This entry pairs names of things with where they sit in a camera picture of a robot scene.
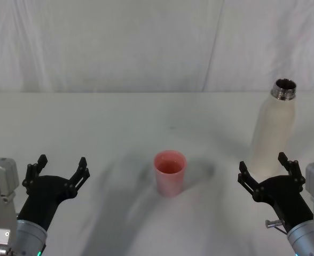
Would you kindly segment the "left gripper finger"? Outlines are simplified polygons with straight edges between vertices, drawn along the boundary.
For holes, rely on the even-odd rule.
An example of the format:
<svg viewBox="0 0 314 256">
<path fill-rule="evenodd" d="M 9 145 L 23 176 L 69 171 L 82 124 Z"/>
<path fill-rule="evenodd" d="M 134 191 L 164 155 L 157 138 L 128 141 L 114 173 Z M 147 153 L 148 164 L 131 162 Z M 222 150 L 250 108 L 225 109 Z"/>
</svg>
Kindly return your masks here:
<svg viewBox="0 0 314 256">
<path fill-rule="evenodd" d="M 36 163 L 27 165 L 26 176 L 22 182 L 27 195 L 43 195 L 47 190 L 48 176 L 40 176 L 47 163 L 46 155 L 42 154 Z"/>
<path fill-rule="evenodd" d="M 85 157 L 81 157 L 76 172 L 64 184 L 66 198 L 75 198 L 77 196 L 78 190 L 83 186 L 89 177 L 90 172 L 87 167 L 87 160 Z"/>
</svg>

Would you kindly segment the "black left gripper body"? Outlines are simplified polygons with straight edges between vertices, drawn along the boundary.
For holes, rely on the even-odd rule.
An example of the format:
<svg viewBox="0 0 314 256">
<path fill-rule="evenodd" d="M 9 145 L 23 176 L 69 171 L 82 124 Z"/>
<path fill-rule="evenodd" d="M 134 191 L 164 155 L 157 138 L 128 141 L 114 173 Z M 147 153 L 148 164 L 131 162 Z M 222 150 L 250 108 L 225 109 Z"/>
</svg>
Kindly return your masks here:
<svg viewBox="0 0 314 256">
<path fill-rule="evenodd" d="M 67 199 L 77 196 L 77 180 L 44 175 L 26 178 L 22 185 L 26 188 L 26 199 L 17 219 L 37 224 L 48 230 L 59 207 Z"/>
</svg>

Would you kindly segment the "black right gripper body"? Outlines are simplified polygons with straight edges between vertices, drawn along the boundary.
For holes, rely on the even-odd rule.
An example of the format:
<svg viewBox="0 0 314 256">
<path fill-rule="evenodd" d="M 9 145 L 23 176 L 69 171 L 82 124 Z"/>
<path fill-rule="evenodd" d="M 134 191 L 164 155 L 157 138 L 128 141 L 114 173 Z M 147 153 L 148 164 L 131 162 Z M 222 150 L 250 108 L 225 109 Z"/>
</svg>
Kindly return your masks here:
<svg viewBox="0 0 314 256">
<path fill-rule="evenodd" d="M 301 196 L 305 178 L 279 175 L 260 183 L 253 182 L 253 199 L 269 204 L 286 232 L 313 219 L 313 213 Z"/>
</svg>

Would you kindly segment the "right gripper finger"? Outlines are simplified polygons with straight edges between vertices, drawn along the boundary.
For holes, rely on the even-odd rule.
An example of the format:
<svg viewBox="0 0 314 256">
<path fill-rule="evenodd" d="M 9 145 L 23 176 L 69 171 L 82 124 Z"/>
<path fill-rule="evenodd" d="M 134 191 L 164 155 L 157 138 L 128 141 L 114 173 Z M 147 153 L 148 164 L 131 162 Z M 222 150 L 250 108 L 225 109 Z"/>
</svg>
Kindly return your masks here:
<svg viewBox="0 0 314 256">
<path fill-rule="evenodd" d="M 284 152 L 280 152 L 278 161 L 293 178 L 294 183 L 298 186 L 299 193 L 302 192 L 305 178 L 302 175 L 298 160 L 290 161 Z"/>
<path fill-rule="evenodd" d="M 250 175 L 244 161 L 239 163 L 238 182 L 249 192 L 256 202 L 261 202 L 263 194 L 261 192 L 261 185 Z"/>
</svg>

